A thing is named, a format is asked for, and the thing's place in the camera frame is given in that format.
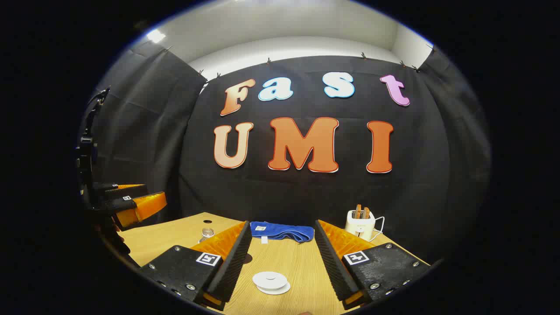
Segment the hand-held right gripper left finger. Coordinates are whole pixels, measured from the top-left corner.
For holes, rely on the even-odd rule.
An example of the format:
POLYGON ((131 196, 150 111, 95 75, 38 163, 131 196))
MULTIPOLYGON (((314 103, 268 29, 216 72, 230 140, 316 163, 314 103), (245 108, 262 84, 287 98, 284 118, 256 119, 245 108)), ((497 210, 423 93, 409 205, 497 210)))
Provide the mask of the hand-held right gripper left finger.
POLYGON ((224 310, 232 297, 252 239, 243 221, 187 248, 174 245, 140 273, 185 301, 224 310))

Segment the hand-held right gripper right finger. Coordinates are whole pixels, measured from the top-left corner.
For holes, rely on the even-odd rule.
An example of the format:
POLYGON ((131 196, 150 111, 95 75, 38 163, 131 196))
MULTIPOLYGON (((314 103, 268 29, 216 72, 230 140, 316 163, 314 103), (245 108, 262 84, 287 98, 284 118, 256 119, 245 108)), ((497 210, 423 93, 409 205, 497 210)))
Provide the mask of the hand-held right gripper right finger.
POLYGON ((322 220, 314 223, 324 267, 345 310, 376 305, 422 279, 431 265, 392 242, 373 245, 322 220))

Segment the cream toaster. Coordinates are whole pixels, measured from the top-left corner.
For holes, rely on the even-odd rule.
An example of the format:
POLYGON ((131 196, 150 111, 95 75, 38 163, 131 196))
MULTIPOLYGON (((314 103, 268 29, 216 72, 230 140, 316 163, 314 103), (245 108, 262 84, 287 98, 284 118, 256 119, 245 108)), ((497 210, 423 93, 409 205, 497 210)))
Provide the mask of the cream toaster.
POLYGON ((356 211, 352 210, 348 211, 346 215, 346 223, 344 227, 346 232, 368 242, 371 242, 380 235, 381 231, 375 227, 377 218, 374 217, 371 211, 366 218, 354 218, 353 215, 355 213, 356 211))

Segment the white saucer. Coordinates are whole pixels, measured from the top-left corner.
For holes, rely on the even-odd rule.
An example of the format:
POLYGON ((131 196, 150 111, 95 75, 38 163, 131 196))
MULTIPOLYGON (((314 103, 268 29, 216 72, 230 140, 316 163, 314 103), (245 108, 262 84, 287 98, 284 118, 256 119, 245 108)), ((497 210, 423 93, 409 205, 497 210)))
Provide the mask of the white saucer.
POLYGON ((291 284, 289 282, 286 282, 283 286, 276 289, 265 289, 264 287, 257 286, 257 289, 262 293, 268 295, 281 295, 288 292, 291 289, 291 284))

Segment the blue towel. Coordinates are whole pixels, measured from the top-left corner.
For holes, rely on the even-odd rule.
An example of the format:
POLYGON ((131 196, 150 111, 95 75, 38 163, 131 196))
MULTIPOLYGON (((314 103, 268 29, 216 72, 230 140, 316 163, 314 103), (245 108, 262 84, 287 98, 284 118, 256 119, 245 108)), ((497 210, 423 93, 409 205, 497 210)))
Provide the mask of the blue towel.
POLYGON ((310 242, 314 238, 315 231, 312 227, 274 224, 264 221, 250 222, 252 237, 267 237, 275 241, 291 239, 297 243, 310 242))

